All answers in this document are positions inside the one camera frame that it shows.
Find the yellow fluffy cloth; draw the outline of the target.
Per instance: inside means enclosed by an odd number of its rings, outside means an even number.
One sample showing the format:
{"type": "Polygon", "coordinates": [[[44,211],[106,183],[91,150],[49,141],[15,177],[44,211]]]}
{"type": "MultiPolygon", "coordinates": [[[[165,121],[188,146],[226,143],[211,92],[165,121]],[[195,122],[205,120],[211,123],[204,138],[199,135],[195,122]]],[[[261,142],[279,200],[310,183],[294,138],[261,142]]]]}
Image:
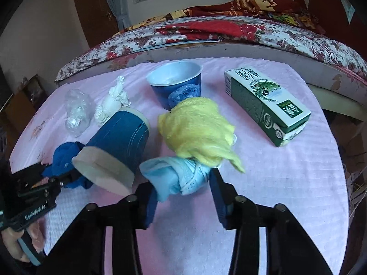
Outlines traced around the yellow fluffy cloth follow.
{"type": "Polygon", "coordinates": [[[219,112],[216,102],[190,97],[158,117],[159,133],[180,158],[194,159],[210,168],[223,160],[243,173],[245,169],[233,151],[235,126],[219,112]]]}

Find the red heart headboard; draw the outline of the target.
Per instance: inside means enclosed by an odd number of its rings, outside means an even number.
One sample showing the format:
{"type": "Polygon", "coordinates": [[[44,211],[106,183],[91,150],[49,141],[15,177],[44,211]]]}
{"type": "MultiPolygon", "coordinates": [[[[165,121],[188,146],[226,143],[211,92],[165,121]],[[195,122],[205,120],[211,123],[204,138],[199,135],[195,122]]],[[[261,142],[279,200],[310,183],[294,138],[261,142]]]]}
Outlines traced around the red heart headboard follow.
{"type": "Polygon", "coordinates": [[[349,19],[342,0],[294,0],[318,19],[321,33],[363,53],[366,48],[366,23],[356,13],[349,19]]]}

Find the white tissue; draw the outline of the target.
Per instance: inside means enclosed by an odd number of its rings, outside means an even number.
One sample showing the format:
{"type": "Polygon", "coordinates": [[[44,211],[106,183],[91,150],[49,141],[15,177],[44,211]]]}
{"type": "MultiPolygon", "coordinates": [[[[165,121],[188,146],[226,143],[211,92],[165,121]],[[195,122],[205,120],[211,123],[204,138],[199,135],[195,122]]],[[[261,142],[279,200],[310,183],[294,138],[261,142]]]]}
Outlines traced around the white tissue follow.
{"type": "Polygon", "coordinates": [[[95,109],[95,120],[98,125],[103,125],[122,107],[130,106],[128,93],[124,88],[124,76],[116,78],[116,85],[110,87],[108,94],[95,109]]]}

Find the light blue cloth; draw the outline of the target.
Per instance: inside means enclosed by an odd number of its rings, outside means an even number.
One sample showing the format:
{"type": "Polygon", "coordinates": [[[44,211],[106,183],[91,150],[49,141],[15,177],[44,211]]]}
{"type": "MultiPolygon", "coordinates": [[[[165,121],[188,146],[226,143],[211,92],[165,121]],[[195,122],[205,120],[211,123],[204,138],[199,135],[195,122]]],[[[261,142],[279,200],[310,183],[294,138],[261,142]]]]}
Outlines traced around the light blue cloth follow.
{"type": "Polygon", "coordinates": [[[159,202],[170,195],[190,195],[209,180],[211,167],[179,157],[149,159],[139,165],[141,174],[155,187],[159,202]]]}

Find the green white milk carton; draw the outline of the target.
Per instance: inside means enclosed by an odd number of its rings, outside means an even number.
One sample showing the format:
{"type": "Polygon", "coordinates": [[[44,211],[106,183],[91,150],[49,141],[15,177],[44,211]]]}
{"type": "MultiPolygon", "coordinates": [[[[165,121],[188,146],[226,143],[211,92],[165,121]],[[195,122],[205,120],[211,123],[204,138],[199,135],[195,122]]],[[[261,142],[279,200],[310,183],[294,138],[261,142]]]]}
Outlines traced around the green white milk carton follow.
{"type": "Polygon", "coordinates": [[[276,147],[301,133],[311,116],[311,111],[288,90],[251,67],[226,71],[225,91],[276,147]]]}

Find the pink tablecloth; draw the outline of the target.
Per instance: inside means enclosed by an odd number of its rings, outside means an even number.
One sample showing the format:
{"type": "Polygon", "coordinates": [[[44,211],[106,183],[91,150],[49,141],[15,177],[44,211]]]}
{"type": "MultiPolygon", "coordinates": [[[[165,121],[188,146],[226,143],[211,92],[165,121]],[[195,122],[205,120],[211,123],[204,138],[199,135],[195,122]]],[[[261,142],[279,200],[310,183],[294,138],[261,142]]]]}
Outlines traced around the pink tablecloth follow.
{"type": "MultiPolygon", "coordinates": [[[[234,126],[234,152],[245,171],[229,161],[221,176],[257,204],[285,204],[311,237],[333,274],[341,270],[348,236],[348,197],[336,140],[316,97],[288,65],[249,58],[203,58],[202,95],[216,103],[234,126]],[[252,67],[287,89],[311,112],[303,131],[277,147],[225,91],[225,71],[252,67]]],[[[36,112],[11,154],[11,168],[50,163],[63,143],[75,141],[65,127],[65,96],[72,89],[100,102],[123,76],[131,108],[149,121],[148,137],[137,166],[137,182],[153,180],[164,201],[154,221],[137,232],[145,274],[227,274],[234,232],[218,220],[208,184],[208,167],[181,159],[165,144],[157,122],[165,110],[146,81],[155,63],[104,73],[56,89],[36,112]]]]}

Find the blue yogurt cup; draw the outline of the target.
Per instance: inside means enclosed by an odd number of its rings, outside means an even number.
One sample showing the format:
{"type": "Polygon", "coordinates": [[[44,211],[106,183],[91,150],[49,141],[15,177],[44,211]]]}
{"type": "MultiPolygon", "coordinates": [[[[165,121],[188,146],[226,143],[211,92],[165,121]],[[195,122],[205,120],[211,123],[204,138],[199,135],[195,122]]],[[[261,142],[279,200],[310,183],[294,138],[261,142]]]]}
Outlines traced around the blue yogurt cup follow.
{"type": "Polygon", "coordinates": [[[173,109],[190,97],[200,97],[202,66],[193,61],[174,61],[151,71],[146,80],[161,106],[173,109]]]}

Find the wooden door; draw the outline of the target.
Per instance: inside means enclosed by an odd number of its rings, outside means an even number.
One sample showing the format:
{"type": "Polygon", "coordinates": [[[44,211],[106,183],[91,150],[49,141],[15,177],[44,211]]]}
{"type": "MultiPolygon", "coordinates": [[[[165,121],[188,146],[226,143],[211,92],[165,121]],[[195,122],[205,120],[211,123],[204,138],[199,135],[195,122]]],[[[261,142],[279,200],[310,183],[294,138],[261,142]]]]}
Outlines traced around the wooden door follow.
{"type": "Polygon", "coordinates": [[[119,31],[116,18],[106,0],[74,0],[74,3],[90,48],[119,31]]]}

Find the clear crumpled plastic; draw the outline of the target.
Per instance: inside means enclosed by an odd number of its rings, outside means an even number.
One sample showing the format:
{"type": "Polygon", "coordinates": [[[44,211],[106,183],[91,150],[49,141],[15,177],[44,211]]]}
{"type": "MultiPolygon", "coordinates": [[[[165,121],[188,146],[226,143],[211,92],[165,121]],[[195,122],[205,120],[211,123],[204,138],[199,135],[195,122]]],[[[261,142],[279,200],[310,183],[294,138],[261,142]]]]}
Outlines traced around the clear crumpled plastic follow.
{"type": "Polygon", "coordinates": [[[65,127],[73,137],[79,137],[90,126],[95,114],[95,102],[79,89],[70,89],[65,95],[65,127]]]}

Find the blue paper cup lying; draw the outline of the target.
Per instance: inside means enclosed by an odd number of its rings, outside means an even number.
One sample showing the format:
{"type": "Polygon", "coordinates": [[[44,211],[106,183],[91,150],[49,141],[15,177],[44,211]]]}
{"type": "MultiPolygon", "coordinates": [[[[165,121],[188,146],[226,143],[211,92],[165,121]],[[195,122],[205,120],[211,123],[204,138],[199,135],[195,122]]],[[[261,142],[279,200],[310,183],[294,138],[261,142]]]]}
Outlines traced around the blue paper cup lying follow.
{"type": "Polygon", "coordinates": [[[72,158],[75,169],[93,184],[127,196],[150,134],[148,119],[138,110],[116,112],[72,158]]]}

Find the red patterned blanket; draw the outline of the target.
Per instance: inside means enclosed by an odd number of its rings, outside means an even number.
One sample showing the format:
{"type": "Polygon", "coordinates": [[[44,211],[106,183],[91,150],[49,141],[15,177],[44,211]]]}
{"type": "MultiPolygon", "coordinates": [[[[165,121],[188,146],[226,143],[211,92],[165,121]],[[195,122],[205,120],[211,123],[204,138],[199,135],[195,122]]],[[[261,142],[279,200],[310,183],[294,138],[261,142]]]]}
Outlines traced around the red patterned blanket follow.
{"type": "Polygon", "coordinates": [[[293,0],[232,0],[223,4],[209,6],[193,6],[191,8],[172,11],[163,16],[151,17],[129,27],[124,27],[120,33],[147,27],[158,22],[170,21],[183,17],[205,16],[248,16],[276,21],[301,29],[324,35],[326,31],[318,23],[318,18],[308,12],[303,4],[293,0]]]}

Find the dark blue cloth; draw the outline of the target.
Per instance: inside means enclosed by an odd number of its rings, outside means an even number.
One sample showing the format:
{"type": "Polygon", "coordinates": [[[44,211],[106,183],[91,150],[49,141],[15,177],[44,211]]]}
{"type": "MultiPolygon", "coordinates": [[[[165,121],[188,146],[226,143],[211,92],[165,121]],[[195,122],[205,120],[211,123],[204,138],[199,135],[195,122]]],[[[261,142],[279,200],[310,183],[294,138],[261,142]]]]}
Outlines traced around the dark blue cloth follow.
{"type": "Polygon", "coordinates": [[[74,174],[79,176],[77,187],[82,187],[84,189],[90,189],[93,183],[88,180],[86,177],[82,176],[76,168],[73,166],[72,158],[77,156],[81,149],[85,145],[80,142],[66,142],[58,146],[54,153],[52,164],[57,165],[56,177],[59,177],[63,174],[74,174]]]}

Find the bed with floral sheet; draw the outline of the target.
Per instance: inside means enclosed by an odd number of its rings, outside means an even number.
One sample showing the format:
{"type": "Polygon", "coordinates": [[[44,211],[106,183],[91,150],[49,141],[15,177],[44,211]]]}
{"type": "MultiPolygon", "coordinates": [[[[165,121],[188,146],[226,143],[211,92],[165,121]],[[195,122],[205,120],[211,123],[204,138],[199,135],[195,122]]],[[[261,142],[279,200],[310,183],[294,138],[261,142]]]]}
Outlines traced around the bed with floral sheet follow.
{"type": "Polygon", "coordinates": [[[257,17],[184,17],[118,33],[66,64],[56,83],[72,83],[140,63],[246,57],[285,63],[322,108],[366,120],[366,61],[347,45],[257,17]]]}

